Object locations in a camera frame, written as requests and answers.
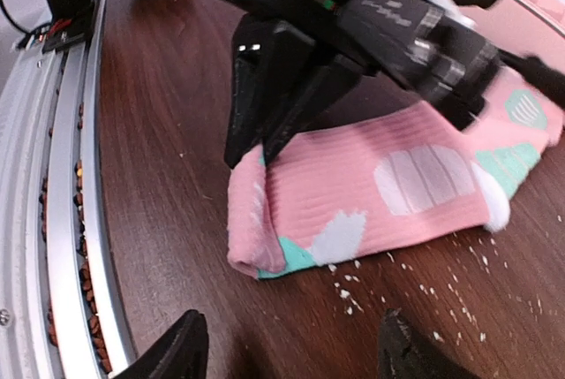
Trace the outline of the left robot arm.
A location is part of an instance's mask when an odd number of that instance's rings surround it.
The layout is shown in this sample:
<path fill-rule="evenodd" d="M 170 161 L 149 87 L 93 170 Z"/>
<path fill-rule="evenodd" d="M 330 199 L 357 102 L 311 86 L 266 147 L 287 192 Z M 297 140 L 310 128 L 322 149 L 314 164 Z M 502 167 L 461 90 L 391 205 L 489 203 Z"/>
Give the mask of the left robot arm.
<path fill-rule="evenodd" d="M 255 147 L 274 161 L 321 112 L 379 73 L 463 130 L 500 68 L 496 47 L 461 13 L 497 0 L 223 1 L 244 13 L 231 41 L 229 167 Z"/>

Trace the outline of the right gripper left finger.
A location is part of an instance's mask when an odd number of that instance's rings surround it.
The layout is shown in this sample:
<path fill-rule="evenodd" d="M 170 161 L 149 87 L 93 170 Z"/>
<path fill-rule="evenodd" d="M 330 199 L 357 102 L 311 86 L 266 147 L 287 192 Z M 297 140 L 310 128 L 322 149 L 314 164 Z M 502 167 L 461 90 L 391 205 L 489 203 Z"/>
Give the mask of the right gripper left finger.
<path fill-rule="evenodd" d="M 205 379 L 207 361 L 207 320 L 190 309 L 116 379 Z"/>

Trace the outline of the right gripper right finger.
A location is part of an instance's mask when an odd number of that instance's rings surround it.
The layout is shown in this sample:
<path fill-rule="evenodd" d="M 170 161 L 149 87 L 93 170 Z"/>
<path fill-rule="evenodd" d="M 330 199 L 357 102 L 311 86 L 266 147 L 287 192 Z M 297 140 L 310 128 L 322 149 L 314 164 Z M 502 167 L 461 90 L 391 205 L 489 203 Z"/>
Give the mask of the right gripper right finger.
<path fill-rule="evenodd" d="M 378 378 L 474 378 L 416 330 L 400 309 L 389 308 L 378 332 Z"/>

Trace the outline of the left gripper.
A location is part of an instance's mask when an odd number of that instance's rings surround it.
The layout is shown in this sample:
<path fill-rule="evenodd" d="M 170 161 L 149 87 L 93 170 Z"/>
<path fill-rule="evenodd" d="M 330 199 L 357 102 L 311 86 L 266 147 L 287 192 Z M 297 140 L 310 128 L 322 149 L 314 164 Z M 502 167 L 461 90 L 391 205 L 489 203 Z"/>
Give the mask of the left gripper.
<path fill-rule="evenodd" d="M 498 51 L 487 38 L 426 0 L 224 1 L 279 18 L 246 14 L 232 36 L 224 150 L 230 168 L 263 139 L 265 165 L 272 163 L 297 133 L 350 92 L 364 72 L 386 74 L 452 125 L 465 127 L 485 108 L 485 90 L 499 70 Z M 299 82 L 316 46 L 313 38 L 342 56 L 314 66 Z"/>

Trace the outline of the pink patterned sock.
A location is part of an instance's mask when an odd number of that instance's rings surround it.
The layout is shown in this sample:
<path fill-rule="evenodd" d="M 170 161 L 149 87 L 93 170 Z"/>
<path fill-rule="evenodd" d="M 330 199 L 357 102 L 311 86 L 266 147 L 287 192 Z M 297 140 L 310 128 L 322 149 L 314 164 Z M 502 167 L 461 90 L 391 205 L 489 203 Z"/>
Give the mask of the pink patterned sock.
<path fill-rule="evenodd" d="M 272 163 L 254 147 L 230 175 L 230 265 L 273 278 L 474 226 L 504 229 L 510 199 L 559 141 L 564 113 L 509 68 L 486 101 L 463 132 L 418 102 L 300 133 Z"/>

